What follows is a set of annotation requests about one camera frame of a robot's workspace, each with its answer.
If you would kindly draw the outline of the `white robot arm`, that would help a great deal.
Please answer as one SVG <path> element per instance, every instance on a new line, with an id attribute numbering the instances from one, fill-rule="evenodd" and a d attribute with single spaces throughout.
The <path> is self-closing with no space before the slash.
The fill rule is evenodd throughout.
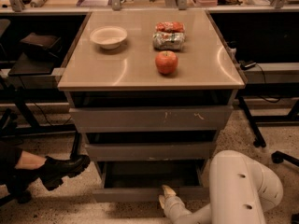
<path id="1" fill-rule="evenodd" d="M 283 198 L 279 177 L 267 166 L 233 150 L 217 153 L 210 163 L 210 203 L 195 212 L 169 186 L 160 206 L 172 224 L 266 224 L 264 213 Z"/>

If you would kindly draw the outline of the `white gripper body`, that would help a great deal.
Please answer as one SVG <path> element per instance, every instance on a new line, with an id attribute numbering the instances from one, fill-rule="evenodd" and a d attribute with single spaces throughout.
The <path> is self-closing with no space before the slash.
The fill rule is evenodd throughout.
<path id="1" fill-rule="evenodd" d="M 187 215 L 189 211 L 178 196 L 171 196 L 164 201 L 164 213 L 168 218 L 180 218 Z"/>

